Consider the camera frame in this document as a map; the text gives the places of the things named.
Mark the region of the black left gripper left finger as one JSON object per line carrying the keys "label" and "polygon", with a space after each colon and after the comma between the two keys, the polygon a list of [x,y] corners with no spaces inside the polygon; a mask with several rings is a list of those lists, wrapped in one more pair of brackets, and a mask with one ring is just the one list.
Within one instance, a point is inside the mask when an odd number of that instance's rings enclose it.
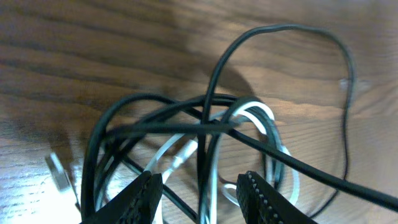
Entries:
{"label": "black left gripper left finger", "polygon": [[151,224],[162,191],[162,175],[145,171],[82,224]]}

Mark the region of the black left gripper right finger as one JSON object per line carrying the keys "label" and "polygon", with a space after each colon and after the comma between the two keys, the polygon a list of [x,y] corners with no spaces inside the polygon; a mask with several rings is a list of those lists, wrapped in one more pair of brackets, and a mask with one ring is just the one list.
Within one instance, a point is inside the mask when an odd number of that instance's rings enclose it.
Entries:
{"label": "black left gripper right finger", "polygon": [[236,195],[247,224],[317,224],[257,172],[239,174]]}

